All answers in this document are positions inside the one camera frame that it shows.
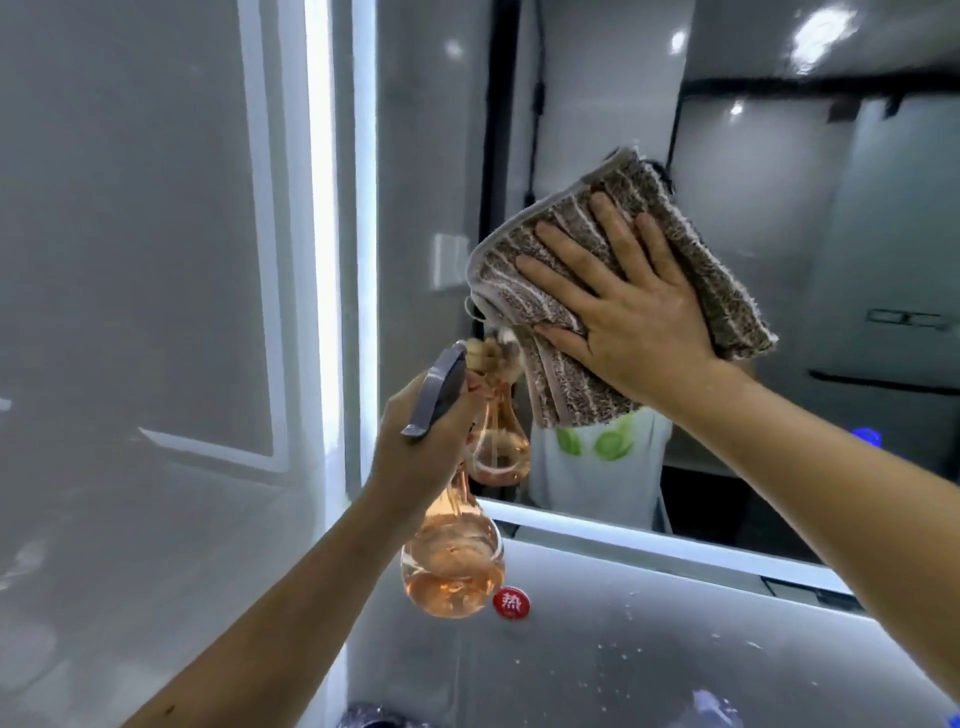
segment blue object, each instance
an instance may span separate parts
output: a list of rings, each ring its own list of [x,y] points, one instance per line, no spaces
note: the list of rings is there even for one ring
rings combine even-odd
[[[870,443],[875,448],[881,447],[883,443],[883,436],[875,429],[870,429],[869,427],[858,427],[855,430],[851,430],[851,434],[854,437],[859,437],[865,443]]]

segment red sticker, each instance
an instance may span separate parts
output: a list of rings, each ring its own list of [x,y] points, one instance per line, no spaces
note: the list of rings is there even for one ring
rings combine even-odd
[[[530,597],[517,587],[504,587],[493,595],[493,609],[504,619],[523,619],[530,614]]]

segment cleaning cloth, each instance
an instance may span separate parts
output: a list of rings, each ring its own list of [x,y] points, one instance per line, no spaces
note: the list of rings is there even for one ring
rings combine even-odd
[[[534,226],[544,220],[625,278],[589,209],[589,197],[597,191],[606,192],[627,220],[648,212],[660,224],[697,292],[718,356],[750,358],[771,350],[777,342],[750,294],[710,252],[674,204],[672,186],[662,167],[636,148],[620,148],[568,189],[505,222],[474,249],[468,261],[467,280],[473,302],[490,325],[512,328],[520,342],[534,419],[541,427],[606,423],[641,406],[534,333],[531,326],[538,323],[580,334],[587,330],[578,316],[535,287],[514,265],[518,255],[529,255],[579,284],[534,235]]]

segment mirror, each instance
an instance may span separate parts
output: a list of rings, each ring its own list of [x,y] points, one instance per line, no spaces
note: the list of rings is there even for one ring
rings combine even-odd
[[[635,144],[780,336],[753,376],[957,479],[960,5],[523,0],[440,4],[435,27],[378,13],[384,396],[449,339],[496,334],[463,313],[471,246]],[[515,409],[530,475],[478,493],[818,562],[659,413],[543,431],[522,382]]]

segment person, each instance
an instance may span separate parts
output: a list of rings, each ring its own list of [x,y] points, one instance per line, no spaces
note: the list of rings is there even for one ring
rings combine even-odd
[[[591,289],[530,258],[516,266],[584,321],[586,338],[540,335],[683,427],[797,529],[880,624],[960,699],[960,492],[779,397],[710,345],[696,295],[663,233],[591,200],[627,279],[557,228],[537,235]],[[471,377],[418,443],[400,431],[422,377],[390,400],[361,496],[270,591],[124,728],[296,724],[380,574],[460,459],[485,391]]]

